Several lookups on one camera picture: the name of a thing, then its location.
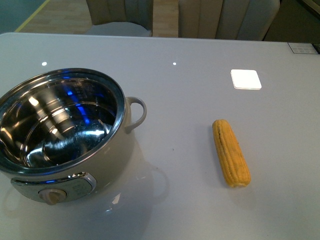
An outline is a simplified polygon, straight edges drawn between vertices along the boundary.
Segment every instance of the white table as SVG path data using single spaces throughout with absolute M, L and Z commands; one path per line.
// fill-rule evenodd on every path
M 145 101 L 131 165 L 110 189 L 55 206 L 0 173 L 1 240 L 320 239 L 320 55 L 279 42 L 0 35 L 1 96 L 73 67 Z M 261 90 L 235 89 L 232 69 L 256 70 Z M 221 118 L 251 171 L 246 188 L 223 179 L 211 128 Z

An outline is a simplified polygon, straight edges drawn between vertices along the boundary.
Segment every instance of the ear of corn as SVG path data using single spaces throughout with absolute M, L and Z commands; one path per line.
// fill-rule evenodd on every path
M 225 119 L 219 119 L 212 124 L 212 130 L 226 183 L 232 188 L 247 186 L 251 175 L 230 124 Z

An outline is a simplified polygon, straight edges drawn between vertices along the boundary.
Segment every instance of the pot handle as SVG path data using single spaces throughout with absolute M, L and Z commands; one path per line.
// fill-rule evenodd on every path
M 135 129 L 136 127 L 138 127 L 140 124 L 143 123 L 143 121 L 146 119 L 146 116 L 147 116 L 147 106 L 145 104 L 144 101 L 142 101 L 140 98 L 137 98 L 137 97 L 134 97 L 134 96 L 127 96 L 125 98 L 127 100 L 127 102 L 130 104 L 140 104 L 143 108 L 143 113 L 142 113 L 142 116 L 135 122 L 132 122 L 130 123 L 129 125 L 125 126 L 124 129 L 125 129 L 125 132 L 127 134 L 131 133 L 131 131 L 133 129 Z

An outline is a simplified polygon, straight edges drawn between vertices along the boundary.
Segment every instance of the white square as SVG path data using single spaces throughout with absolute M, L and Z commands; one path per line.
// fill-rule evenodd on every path
M 260 79 L 255 70 L 232 69 L 231 77 L 235 89 L 261 89 Z

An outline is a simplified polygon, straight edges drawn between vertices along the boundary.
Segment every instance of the stainless steel pot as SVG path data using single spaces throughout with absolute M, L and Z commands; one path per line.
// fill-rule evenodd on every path
M 131 121 L 131 104 L 140 119 Z M 0 170 L 24 196 L 54 205 L 97 191 L 125 168 L 145 103 L 91 69 L 47 72 L 0 98 Z

